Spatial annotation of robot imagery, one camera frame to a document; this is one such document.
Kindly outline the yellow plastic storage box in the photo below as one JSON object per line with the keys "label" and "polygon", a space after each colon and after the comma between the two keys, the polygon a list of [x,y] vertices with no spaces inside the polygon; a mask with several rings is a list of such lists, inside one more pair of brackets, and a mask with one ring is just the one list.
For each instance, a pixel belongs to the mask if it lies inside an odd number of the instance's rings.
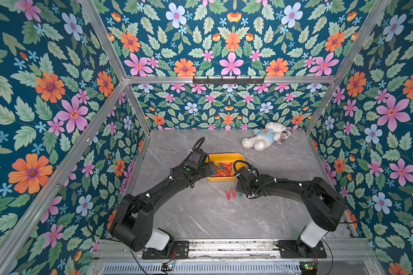
{"label": "yellow plastic storage box", "polygon": [[[214,163],[217,162],[233,162],[234,168],[240,169],[245,166],[244,162],[246,161],[244,156],[238,153],[220,153],[220,154],[211,154],[209,156],[210,160]],[[225,177],[225,178],[215,178],[214,176],[207,177],[206,179],[209,182],[227,182],[227,181],[236,181],[237,179],[234,176]]]}

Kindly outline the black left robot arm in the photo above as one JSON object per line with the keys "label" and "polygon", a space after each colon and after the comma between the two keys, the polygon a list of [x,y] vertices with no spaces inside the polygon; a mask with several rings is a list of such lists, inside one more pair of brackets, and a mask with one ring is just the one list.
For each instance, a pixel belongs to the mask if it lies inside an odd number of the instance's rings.
{"label": "black left robot arm", "polygon": [[163,229],[154,228],[155,213],[182,190],[209,176],[216,168],[209,155],[193,149],[178,166],[171,168],[169,175],[148,191],[136,196],[127,194],[117,208],[110,234],[129,249],[139,252],[154,249],[163,257],[172,254],[174,237]]}

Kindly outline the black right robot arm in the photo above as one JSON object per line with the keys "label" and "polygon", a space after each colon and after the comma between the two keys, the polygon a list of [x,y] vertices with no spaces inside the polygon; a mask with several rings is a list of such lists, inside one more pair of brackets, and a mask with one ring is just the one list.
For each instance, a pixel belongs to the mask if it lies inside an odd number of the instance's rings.
{"label": "black right robot arm", "polygon": [[255,167],[242,167],[235,172],[237,190],[248,199],[282,197],[303,203],[311,217],[296,241],[298,250],[317,247],[329,233],[336,231],[347,205],[343,197],[324,179],[293,181],[261,174]]}

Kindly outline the pile of clothespins in box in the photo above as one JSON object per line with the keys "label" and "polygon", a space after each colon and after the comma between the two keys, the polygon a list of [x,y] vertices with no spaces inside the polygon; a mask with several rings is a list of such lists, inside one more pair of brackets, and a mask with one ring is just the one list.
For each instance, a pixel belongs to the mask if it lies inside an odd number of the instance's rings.
{"label": "pile of clothespins in box", "polygon": [[225,178],[234,176],[234,163],[233,162],[217,162],[215,163],[216,174],[215,178]]}

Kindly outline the white teddy bear blue shirt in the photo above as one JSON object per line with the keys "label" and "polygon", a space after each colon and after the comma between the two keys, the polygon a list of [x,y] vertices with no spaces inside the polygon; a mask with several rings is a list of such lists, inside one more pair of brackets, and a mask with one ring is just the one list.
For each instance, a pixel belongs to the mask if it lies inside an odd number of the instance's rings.
{"label": "white teddy bear blue shirt", "polygon": [[263,151],[279,141],[285,130],[287,127],[281,123],[268,122],[263,129],[254,129],[253,137],[243,138],[242,146],[246,149]]}

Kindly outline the patterned pouch near bear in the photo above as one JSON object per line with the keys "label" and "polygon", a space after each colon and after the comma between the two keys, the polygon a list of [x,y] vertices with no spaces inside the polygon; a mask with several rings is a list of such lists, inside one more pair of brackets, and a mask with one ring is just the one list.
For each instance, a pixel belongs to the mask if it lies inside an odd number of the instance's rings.
{"label": "patterned pouch near bear", "polygon": [[276,141],[277,144],[283,144],[292,135],[292,130],[286,129],[281,133],[280,138]]}

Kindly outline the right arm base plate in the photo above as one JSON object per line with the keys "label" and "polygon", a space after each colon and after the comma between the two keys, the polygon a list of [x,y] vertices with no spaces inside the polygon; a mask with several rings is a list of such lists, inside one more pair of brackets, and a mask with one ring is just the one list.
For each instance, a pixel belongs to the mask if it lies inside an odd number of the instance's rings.
{"label": "right arm base plate", "polygon": [[310,247],[300,239],[279,240],[276,243],[283,259],[326,259],[327,253],[323,242],[319,241],[317,246]]}

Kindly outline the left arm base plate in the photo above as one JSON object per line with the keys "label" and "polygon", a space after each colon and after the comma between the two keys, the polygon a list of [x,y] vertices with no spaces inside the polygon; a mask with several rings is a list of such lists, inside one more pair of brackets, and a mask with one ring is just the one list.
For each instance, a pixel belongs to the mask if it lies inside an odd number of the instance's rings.
{"label": "left arm base plate", "polygon": [[175,241],[171,239],[163,250],[144,248],[144,260],[174,260],[187,259],[189,254],[189,241]]}

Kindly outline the black hook rail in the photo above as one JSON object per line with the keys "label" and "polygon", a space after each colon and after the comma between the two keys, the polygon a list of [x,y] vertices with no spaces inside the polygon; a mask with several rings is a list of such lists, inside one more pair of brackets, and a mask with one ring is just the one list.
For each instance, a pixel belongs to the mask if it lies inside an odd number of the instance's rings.
{"label": "black hook rail", "polygon": [[265,78],[264,77],[239,77],[239,76],[231,76],[231,77],[193,77],[192,78],[193,84],[211,84],[211,85],[223,85],[223,84],[237,84],[237,85],[249,85],[249,84],[264,84]]}

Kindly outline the aluminium front rail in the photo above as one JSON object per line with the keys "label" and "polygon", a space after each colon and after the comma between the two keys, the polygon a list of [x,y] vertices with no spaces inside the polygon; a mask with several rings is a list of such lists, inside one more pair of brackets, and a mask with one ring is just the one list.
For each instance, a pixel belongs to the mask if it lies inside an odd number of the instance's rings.
{"label": "aluminium front rail", "polygon": [[[282,258],[277,241],[285,239],[188,239],[189,260],[291,260]],[[377,260],[374,249],[366,238],[324,238],[322,240],[329,261]]]}

